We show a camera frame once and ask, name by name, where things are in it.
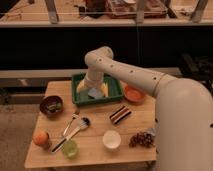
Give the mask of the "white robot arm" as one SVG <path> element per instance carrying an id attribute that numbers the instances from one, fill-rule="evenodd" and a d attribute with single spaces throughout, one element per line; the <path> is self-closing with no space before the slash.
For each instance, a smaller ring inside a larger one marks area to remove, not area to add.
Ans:
<path id="1" fill-rule="evenodd" d="M 88 52 L 81 88 L 109 74 L 155 98 L 154 171 L 213 171 L 213 96 L 199 82 L 117 62 L 107 46 Z"/>

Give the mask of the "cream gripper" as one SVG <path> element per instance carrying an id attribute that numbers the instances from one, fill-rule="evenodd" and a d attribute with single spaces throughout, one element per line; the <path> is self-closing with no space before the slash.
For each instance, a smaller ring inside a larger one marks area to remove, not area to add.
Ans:
<path id="1" fill-rule="evenodd" d="M 104 97 L 108 96 L 108 85 L 104 82 L 102 82 L 101 84 L 90 85 L 85 80 L 81 80 L 79 84 L 77 85 L 76 92 L 81 93 L 83 91 L 86 91 L 88 94 L 88 91 L 91 88 L 96 88 L 100 90 L 104 94 Z"/>

